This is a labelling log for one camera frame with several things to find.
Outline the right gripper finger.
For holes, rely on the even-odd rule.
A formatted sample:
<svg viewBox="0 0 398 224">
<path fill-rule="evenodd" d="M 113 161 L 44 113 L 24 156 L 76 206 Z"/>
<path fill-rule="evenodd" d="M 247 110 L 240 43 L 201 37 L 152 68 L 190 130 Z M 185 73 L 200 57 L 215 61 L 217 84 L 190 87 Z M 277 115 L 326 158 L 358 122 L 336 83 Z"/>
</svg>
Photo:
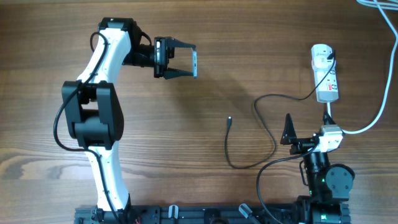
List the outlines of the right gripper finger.
<svg viewBox="0 0 398 224">
<path fill-rule="evenodd" d="M 295 144 L 296 142 L 297 142 L 297 135 L 295 132 L 292 117 L 290 113 L 287 113 L 285 116 L 285 125 L 284 125 L 284 130 L 282 132 L 282 137 L 280 139 L 280 144 L 290 145 L 290 144 Z"/>
<path fill-rule="evenodd" d="M 324 123 L 324 125 L 335 125 L 336 124 L 327 111 L 325 111 L 323 114 L 323 123 Z"/>
</svg>

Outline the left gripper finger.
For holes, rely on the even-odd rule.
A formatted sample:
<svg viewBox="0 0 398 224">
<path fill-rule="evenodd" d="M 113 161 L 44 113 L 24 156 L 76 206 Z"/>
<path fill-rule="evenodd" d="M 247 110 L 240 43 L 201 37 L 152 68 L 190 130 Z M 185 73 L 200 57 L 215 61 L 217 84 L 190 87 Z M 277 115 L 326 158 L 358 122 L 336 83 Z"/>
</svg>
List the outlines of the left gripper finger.
<svg viewBox="0 0 398 224">
<path fill-rule="evenodd" d="M 178 77 L 192 77 L 192 76 L 193 76 L 193 72 L 188 72 L 185 70 L 179 70 L 179 69 L 174 69 L 174 68 L 168 68 L 164 72 L 164 78 L 166 80 L 178 78 Z"/>
<path fill-rule="evenodd" d="M 182 42 L 178 39 L 175 39 L 173 37 L 167 37 L 166 38 L 166 43 L 168 48 L 190 48 L 190 49 L 196 49 L 196 45 L 194 44 L 189 44 Z"/>
</svg>

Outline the teal Galaxy smartphone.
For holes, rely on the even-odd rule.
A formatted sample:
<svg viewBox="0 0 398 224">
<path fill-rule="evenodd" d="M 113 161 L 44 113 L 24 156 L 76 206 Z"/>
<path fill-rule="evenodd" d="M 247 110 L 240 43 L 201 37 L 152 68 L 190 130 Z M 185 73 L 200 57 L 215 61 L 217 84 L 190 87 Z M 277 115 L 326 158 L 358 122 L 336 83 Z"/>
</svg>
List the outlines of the teal Galaxy smartphone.
<svg viewBox="0 0 398 224">
<path fill-rule="evenodd" d="M 192 49 L 192 76 L 197 78 L 197 51 Z"/>
</svg>

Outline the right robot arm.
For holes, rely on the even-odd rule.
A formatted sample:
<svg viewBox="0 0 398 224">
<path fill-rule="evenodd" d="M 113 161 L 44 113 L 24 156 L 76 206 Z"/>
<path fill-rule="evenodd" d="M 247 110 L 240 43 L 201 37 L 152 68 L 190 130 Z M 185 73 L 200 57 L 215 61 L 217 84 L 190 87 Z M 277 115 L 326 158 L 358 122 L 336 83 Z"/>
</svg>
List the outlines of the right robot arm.
<svg viewBox="0 0 398 224">
<path fill-rule="evenodd" d="M 328 153 L 339 148 L 343 131 L 330 115 L 323 114 L 324 125 L 309 138 L 298 138 L 290 114 L 286 114 L 280 143 L 290 146 L 290 154 L 302 156 L 300 173 L 309 196 L 294 202 L 294 223 L 351 223 L 349 192 L 355 173 L 344 164 L 331 164 Z"/>
</svg>

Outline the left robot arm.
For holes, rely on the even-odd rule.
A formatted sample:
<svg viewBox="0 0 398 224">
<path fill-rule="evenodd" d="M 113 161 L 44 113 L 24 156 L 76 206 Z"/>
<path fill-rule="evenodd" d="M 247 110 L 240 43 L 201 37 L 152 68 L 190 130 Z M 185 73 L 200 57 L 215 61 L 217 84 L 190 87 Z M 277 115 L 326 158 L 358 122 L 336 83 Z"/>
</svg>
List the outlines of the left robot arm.
<svg viewBox="0 0 398 224">
<path fill-rule="evenodd" d="M 132 18 L 105 17 L 95 32 L 99 40 L 91 45 L 93 55 L 75 81 L 62 86 L 63 103 L 55 116 L 53 136 L 58 137 L 58 122 L 66 116 L 68 132 L 75 139 L 76 152 L 84 152 L 93 171 L 98 201 L 92 208 L 79 208 L 75 223 L 141 223 L 131 205 L 119 159 L 119 142 L 124 132 L 124 115 L 115 85 L 123 65 L 150 67 L 154 77 L 166 80 L 197 77 L 197 50 L 194 44 L 173 37 L 149 36 Z"/>
</svg>

